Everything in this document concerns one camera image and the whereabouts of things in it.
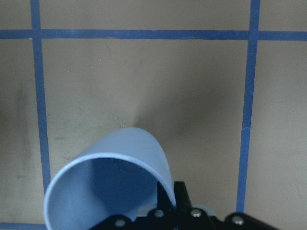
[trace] vertical blue tape strip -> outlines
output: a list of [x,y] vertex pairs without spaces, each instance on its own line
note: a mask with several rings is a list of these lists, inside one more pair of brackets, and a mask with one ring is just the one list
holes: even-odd
[[236,211],[244,212],[246,183],[248,174],[248,152],[250,141],[250,128],[253,107],[255,69],[257,57],[257,43],[259,32],[260,0],[252,0],[250,6],[248,56],[245,76],[245,92],[243,105],[243,121],[241,131],[241,149],[239,163],[239,177],[236,198]]
[[44,224],[18,224],[18,223],[0,223],[0,229],[12,230],[46,230]]
[[[31,19],[32,19],[33,29],[40,31],[39,0],[31,0]],[[46,192],[46,189],[50,183],[51,176],[50,176],[49,147],[48,147],[48,137],[47,137],[43,48],[42,48],[42,39],[39,36],[33,38],[33,54],[34,54],[40,154],[42,162],[44,192]]]

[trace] cup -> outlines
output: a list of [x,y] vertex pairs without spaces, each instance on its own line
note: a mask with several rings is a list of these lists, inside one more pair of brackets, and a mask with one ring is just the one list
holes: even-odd
[[62,168],[48,186],[44,216],[48,230],[88,230],[115,214],[136,219],[157,204],[157,182],[175,206],[173,182],[158,141],[139,128],[102,137]]

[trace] silver screw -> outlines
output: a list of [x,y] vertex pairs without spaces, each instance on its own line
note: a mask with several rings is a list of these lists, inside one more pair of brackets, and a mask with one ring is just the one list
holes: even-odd
[[126,224],[126,221],[124,219],[117,219],[115,221],[115,227],[121,228],[124,227]]
[[232,217],[231,220],[236,225],[243,225],[244,224],[244,220],[240,216],[234,216],[234,217]]
[[197,218],[201,216],[201,211],[198,208],[194,208],[191,210],[190,214]]
[[160,210],[160,209],[156,209],[154,211],[154,216],[157,217],[157,218],[161,218],[161,217],[164,216],[164,212],[162,210]]

